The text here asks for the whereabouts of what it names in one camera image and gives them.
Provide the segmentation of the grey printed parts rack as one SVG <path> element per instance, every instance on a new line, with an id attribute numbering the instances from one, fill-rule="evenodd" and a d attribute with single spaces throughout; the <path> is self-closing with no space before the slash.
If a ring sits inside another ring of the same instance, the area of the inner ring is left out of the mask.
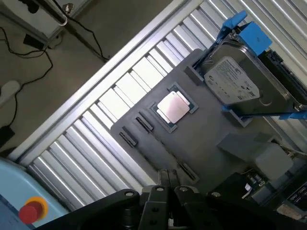
<path id="1" fill-rule="evenodd" d="M 293 159 L 281 148 L 282 138 L 260 117 L 241 118 L 223 111 L 204 85 L 196 85 L 194 50 L 140 99 L 112 127 L 112 137 L 135 160 L 144 157 L 157 169 L 175 169 L 183 184 L 211 190 L 248 167 L 274 181 L 290 170 Z M 171 91 L 180 91 L 190 110 L 168 124 L 157 105 Z"/>

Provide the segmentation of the silver CPU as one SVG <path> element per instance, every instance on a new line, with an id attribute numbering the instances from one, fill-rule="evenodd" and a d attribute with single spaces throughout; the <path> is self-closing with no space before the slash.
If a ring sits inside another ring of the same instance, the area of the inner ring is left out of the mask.
<path id="1" fill-rule="evenodd" d="M 189 110 L 190 102 L 180 91 L 171 91 L 157 105 L 157 113 L 168 123 L 175 124 Z"/>

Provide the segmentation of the red emergency stop button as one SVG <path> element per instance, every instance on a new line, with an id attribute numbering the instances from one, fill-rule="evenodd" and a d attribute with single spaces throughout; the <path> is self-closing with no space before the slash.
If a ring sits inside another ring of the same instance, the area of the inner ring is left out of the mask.
<path id="1" fill-rule="evenodd" d="M 24 224 L 33 224 L 43 219 L 48 213 L 47 201 L 39 196 L 34 196 L 26 200 L 19 209 L 18 217 Z"/>

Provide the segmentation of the light blue control box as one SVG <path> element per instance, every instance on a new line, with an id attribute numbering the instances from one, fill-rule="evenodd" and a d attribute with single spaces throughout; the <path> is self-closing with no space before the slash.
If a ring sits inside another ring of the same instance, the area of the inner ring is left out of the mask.
<path id="1" fill-rule="evenodd" d="M 39 196 L 48 204 L 47 215 L 33 224 L 24 224 L 18 217 L 19 209 L 26 200 Z M 49 192 L 47 192 L 25 169 L 0 158 L 0 230 L 35 230 L 57 218 L 68 214 Z"/>

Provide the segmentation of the black power adapter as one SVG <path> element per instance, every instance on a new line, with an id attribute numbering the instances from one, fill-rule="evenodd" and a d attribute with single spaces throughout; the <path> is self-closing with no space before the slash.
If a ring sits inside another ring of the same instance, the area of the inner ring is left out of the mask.
<path id="1" fill-rule="evenodd" d="M 3 126 L 0 128 L 0 148 L 4 146 L 13 136 L 15 132 L 10 126 Z"/>

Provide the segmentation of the white power strip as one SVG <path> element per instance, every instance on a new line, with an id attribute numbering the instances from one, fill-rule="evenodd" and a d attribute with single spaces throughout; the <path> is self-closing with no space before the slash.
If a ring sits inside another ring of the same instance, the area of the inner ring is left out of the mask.
<path id="1" fill-rule="evenodd" d="M 2 108 L 21 88 L 16 80 L 10 80 L 0 86 L 0 108 Z"/>

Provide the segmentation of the dark metal stand leg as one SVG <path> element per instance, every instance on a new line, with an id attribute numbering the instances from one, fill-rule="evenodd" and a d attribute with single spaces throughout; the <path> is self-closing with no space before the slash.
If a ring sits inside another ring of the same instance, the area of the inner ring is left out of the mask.
<path id="1" fill-rule="evenodd" d="M 110 57 L 106 57 L 102 48 L 95 36 L 95 33 L 86 28 L 82 23 L 77 21 L 68 15 L 66 11 L 60 6 L 60 4 L 56 0 L 33 0 L 37 5 L 39 5 L 47 14 L 49 14 L 58 24 L 63 27 L 68 33 L 74 36 L 79 42 L 81 42 L 86 48 L 88 48 L 93 54 L 95 54 L 98 58 L 100 58 L 104 63 L 110 60 Z M 93 39 L 98 47 L 96 50 L 75 28 L 75 26 L 71 23 L 78 24 L 82 29 L 92 34 Z"/>

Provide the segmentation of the grey cabinet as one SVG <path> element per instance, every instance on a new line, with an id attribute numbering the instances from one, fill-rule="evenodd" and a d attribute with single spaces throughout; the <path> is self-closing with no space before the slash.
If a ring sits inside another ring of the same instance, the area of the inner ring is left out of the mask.
<path id="1" fill-rule="evenodd" d="M 40 43 L 56 47 L 67 18 L 52 0 L 0 0 L 0 17 Z"/>

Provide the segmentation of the hard disk with blue bracket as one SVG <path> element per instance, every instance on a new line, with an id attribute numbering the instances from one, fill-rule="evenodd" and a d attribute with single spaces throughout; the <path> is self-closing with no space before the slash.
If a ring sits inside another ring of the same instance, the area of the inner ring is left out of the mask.
<path id="1" fill-rule="evenodd" d="M 307 106 L 298 103 L 258 59 L 272 50 L 272 41 L 255 22 L 244 23 L 246 16 L 241 11 L 228 18 L 192 68 L 224 109 L 238 116 L 307 120 Z"/>

